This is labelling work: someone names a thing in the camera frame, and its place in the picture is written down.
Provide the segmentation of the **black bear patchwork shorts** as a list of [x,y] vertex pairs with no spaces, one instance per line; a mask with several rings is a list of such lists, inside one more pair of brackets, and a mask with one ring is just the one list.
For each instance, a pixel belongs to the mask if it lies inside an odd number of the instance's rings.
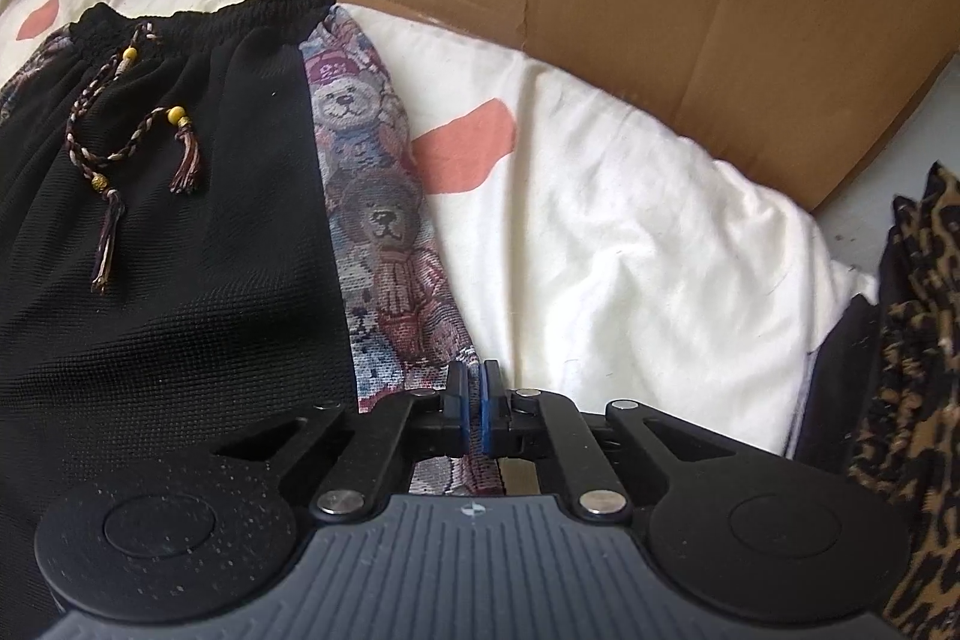
[[473,362],[407,112],[337,0],[96,5],[2,89],[2,632],[70,487]]

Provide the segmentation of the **cream bear print bedsheet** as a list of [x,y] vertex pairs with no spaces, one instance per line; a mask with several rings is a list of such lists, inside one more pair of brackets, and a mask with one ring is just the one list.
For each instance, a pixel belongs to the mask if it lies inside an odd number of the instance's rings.
[[373,8],[350,16],[409,117],[478,353],[591,413],[633,398],[796,450],[818,351],[875,291],[811,214],[566,71]]

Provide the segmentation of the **black garment under leopard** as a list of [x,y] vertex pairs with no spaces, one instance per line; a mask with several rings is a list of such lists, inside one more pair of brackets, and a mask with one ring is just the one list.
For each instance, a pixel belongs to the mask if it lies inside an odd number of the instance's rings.
[[827,473],[850,464],[859,425],[880,374],[880,330],[898,283],[892,242],[877,268],[877,302],[857,294],[828,333],[814,360],[804,408],[791,434],[788,456]]

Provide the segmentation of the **leopard print garment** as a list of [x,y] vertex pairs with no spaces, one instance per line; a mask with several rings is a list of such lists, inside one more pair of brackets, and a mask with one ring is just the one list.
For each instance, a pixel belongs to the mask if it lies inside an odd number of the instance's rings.
[[848,476],[900,513],[910,560],[884,609],[908,638],[958,635],[958,177],[898,197],[880,265],[878,369]]

